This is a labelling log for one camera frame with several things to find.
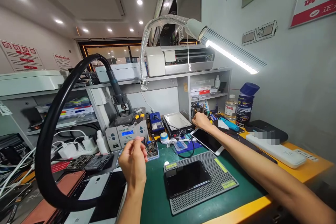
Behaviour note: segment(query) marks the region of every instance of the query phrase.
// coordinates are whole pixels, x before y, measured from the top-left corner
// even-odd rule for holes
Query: black smartphone
[[[211,177],[201,161],[166,171],[164,177],[168,198],[174,198],[211,182]]]

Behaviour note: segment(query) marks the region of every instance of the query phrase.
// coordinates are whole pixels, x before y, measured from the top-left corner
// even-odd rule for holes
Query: white wall
[[[0,6],[0,40],[37,49],[47,70],[59,70],[53,54],[69,57],[73,66],[81,59],[77,43]],[[0,74],[14,72],[0,49]]]
[[[256,75],[221,57],[233,67],[231,88],[259,85],[252,119],[273,124],[290,142],[336,163],[336,15],[289,29],[295,0],[254,0],[243,9],[241,2],[202,0],[202,22],[238,45],[257,26],[277,19],[279,28],[273,38],[244,47],[268,64]]]

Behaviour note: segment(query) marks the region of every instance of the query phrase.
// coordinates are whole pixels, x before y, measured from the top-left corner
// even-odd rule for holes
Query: phone screen
[[[164,176],[169,198],[211,182],[211,177],[201,161],[167,171]]]
[[[192,136],[215,153],[222,146],[213,136],[202,129],[196,130]]]

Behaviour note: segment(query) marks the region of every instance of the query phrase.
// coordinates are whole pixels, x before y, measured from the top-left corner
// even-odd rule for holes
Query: person's right hand
[[[119,157],[119,164],[127,181],[127,190],[143,190],[146,183],[147,152],[143,138],[129,141]]]
[[[201,128],[204,131],[207,131],[212,127],[208,117],[200,112],[195,114],[194,118],[192,119],[192,123],[195,124],[197,128]]]

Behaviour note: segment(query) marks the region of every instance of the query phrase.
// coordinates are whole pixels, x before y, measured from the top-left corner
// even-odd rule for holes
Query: green work mat
[[[203,223],[267,195],[267,192],[224,150],[218,159],[239,182],[239,186],[173,216],[163,181],[163,165],[165,161],[173,163],[181,158],[174,152],[173,147],[166,148],[160,143],[158,147],[160,158],[146,164],[147,182],[142,200],[141,223]],[[194,155],[206,151],[208,150],[200,147],[195,149]],[[190,154],[191,151],[188,151],[181,156]]]

